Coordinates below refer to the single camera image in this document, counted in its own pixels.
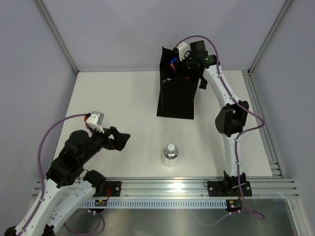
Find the white table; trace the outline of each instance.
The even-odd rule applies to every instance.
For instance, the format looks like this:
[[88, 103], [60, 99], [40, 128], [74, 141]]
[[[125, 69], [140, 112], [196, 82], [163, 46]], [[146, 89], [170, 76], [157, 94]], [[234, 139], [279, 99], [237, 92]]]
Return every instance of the white table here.
[[[251, 109], [242, 72], [224, 74]], [[194, 120], [157, 117], [158, 96], [158, 72], [79, 73], [67, 116], [100, 111], [105, 114], [103, 127], [114, 126], [131, 134], [123, 151], [101, 150], [85, 169], [95, 169], [106, 177], [221, 177], [225, 156], [221, 134], [215, 127], [220, 107], [211, 87], [197, 90]], [[254, 126], [256, 120], [248, 115], [245, 128]], [[65, 122], [55, 158], [78, 129], [85, 129], [83, 118]], [[170, 143], [179, 149], [178, 163], [173, 167], [162, 161], [162, 151]], [[272, 176], [259, 131], [242, 137], [240, 156], [247, 176]]]

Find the gray wall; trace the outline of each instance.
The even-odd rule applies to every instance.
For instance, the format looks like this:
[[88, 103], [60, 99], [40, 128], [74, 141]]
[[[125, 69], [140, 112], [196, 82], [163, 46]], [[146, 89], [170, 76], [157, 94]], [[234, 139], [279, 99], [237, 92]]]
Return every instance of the gray wall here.
[[225, 69], [248, 68], [284, 2], [43, 1], [81, 71], [157, 70], [162, 46], [192, 34], [213, 40]]
[[[75, 75], [32, 0], [0, 7], [0, 235], [23, 219], [45, 131], [65, 116]], [[43, 166], [53, 158], [61, 127], [47, 140]]]
[[295, 1], [253, 74], [285, 175], [315, 233], [315, 1]]

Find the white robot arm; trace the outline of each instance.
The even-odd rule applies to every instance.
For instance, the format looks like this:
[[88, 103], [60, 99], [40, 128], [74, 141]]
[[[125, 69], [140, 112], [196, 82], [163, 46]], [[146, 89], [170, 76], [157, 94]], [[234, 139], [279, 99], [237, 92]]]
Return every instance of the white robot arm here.
[[[240, 98], [233, 92], [232, 88], [230, 87], [229, 83], [225, 79], [225, 76], [222, 72], [221, 66], [220, 68], [220, 74], [222, 76], [222, 79], [224, 80], [226, 86], [230, 90], [230, 92], [233, 94], [234, 99], [239, 101]], [[225, 107], [227, 104], [233, 105], [235, 104], [232, 99], [229, 97], [227, 91], [225, 90], [223, 84], [221, 83], [218, 72], [217, 72], [217, 67], [215, 65], [209, 66], [209, 68], [205, 69], [203, 72], [203, 77], [205, 80], [208, 82], [208, 84], [211, 86], [213, 92], [215, 93], [219, 104], [220, 108], [222, 109]], [[236, 156], [235, 156], [235, 148], [234, 148], [234, 143], [235, 139], [239, 132], [235, 134], [231, 134], [230, 137], [228, 137], [225, 134], [222, 134], [223, 142], [224, 142], [224, 150], [225, 150], [225, 172], [227, 173], [228, 176], [237, 176], [237, 163], [236, 163]], [[238, 140], [238, 151], [240, 152], [240, 140]], [[243, 166], [242, 166], [242, 161], [241, 159], [239, 160], [240, 164], [240, 174], [244, 172]]]
[[106, 178], [95, 170], [88, 171], [84, 181], [75, 191], [58, 205], [83, 172], [83, 166], [101, 149], [124, 149], [129, 134], [118, 132], [115, 127], [102, 128], [104, 115], [92, 112], [85, 116], [86, 127], [92, 132], [90, 137], [84, 130], [74, 131], [66, 141], [59, 156], [52, 162], [39, 194], [25, 218], [6, 230], [5, 236], [54, 236], [67, 218], [93, 196], [107, 196]]
[[233, 91], [222, 72], [220, 62], [215, 55], [208, 55], [204, 41], [190, 43], [190, 50], [186, 43], [182, 42], [174, 48], [178, 52], [178, 58], [170, 63], [173, 71], [184, 78], [198, 76], [201, 79], [201, 89], [206, 89], [209, 84], [214, 91], [220, 105], [220, 112], [216, 117], [215, 124], [219, 133], [222, 134], [225, 150], [224, 179], [208, 182], [208, 192], [210, 197], [240, 196], [239, 182], [244, 189], [244, 196], [251, 196], [252, 192], [247, 191], [250, 183], [246, 181], [246, 174], [242, 161], [236, 157], [235, 149], [240, 151], [240, 139], [237, 138], [243, 132], [246, 124], [249, 104], [242, 101]]

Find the black mounting bracket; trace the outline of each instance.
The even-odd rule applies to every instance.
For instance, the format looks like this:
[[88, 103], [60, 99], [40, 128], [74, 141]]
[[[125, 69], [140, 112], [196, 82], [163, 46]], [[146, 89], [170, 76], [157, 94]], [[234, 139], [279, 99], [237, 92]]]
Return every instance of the black mounting bracket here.
[[[251, 184], [248, 181], [243, 183], [241, 187], [242, 187], [244, 197], [252, 196]], [[227, 189], [225, 189], [223, 185], [223, 180], [208, 181], [207, 188], [208, 188], [209, 197], [239, 197], [241, 195], [238, 185], [233, 187], [231, 191], [228, 191]]]
[[[122, 182], [121, 181], [107, 181], [105, 185], [105, 189], [107, 188], [110, 191], [110, 197], [120, 197], [120, 192], [122, 190]], [[102, 194], [98, 195], [98, 197], [107, 197], [106, 190], [103, 191]]]
[[[236, 176], [230, 177], [225, 171], [223, 172], [223, 180], [208, 181], [207, 188], [209, 197], [240, 197], [240, 189], [238, 178]], [[240, 175], [240, 183], [244, 197], [252, 196], [251, 184], [246, 181], [246, 174]]]

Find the aluminum frame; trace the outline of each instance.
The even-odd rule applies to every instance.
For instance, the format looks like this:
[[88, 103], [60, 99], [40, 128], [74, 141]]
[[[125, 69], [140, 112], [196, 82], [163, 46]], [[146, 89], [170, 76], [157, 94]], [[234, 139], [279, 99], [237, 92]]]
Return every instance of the aluminum frame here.
[[46, 22], [49, 30], [51, 31], [53, 37], [55, 38], [58, 46], [60, 47], [65, 59], [67, 60], [67, 62], [71, 66], [73, 72], [76, 75], [78, 75], [79, 69], [78, 69], [77, 65], [75, 64], [75, 61], [73, 60], [68, 48], [66, 47], [57, 27], [55, 26], [53, 18], [51, 17], [46, 5], [44, 4], [44, 2], [42, 0], [33, 0], [33, 2], [35, 3], [38, 11], [41, 13], [44, 21]]
[[295, 229], [299, 236], [312, 236], [300, 199], [287, 199]]
[[[237, 197], [209, 197], [207, 188], [203, 185], [205, 179], [127, 179], [116, 178], [108, 181], [121, 181], [121, 196], [115, 199], [237, 199]], [[297, 199], [298, 191], [292, 179], [249, 178], [252, 187], [252, 197], [249, 199]], [[66, 192], [65, 197], [76, 189], [78, 180]], [[37, 182], [33, 198], [41, 191], [40, 180]]]
[[[264, 117], [263, 110], [262, 110], [261, 104], [259, 102], [259, 97], [258, 97], [257, 91], [255, 89], [255, 85], [254, 85], [254, 82], [252, 80], [252, 77], [249, 75], [249, 73], [247, 71], [242, 71], [242, 72], [243, 72], [245, 85], [247, 87], [248, 94], [249, 94], [249, 97], [250, 97], [250, 100], [252, 103], [252, 109], [256, 114], [258, 114], [261, 117]], [[262, 138], [262, 142], [263, 142], [264, 147], [265, 147], [265, 151], [267, 154], [267, 158], [268, 158], [271, 172], [272, 172], [273, 176], [284, 178], [283, 166], [277, 157], [277, 153], [276, 153], [275, 147], [273, 145], [270, 132], [268, 130], [268, 124], [266, 124], [265, 126], [260, 128], [259, 131], [260, 131], [260, 135]]]
[[294, 0], [285, 0], [284, 4], [282, 5], [281, 10], [279, 11], [274, 23], [272, 24], [269, 32], [267, 33], [267, 36], [264, 40], [264, 42], [262, 43], [260, 49], [258, 50], [258, 53], [254, 59], [254, 61], [252, 62], [250, 68], [249, 68], [249, 73], [250, 75], [253, 73], [253, 71], [255, 70], [257, 64], [259, 63], [261, 57], [263, 56], [265, 50], [267, 49], [269, 43], [271, 42], [273, 36], [275, 35], [280, 23], [282, 22], [284, 16], [286, 15], [286, 13], [288, 12], [290, 6], [292, 5]]

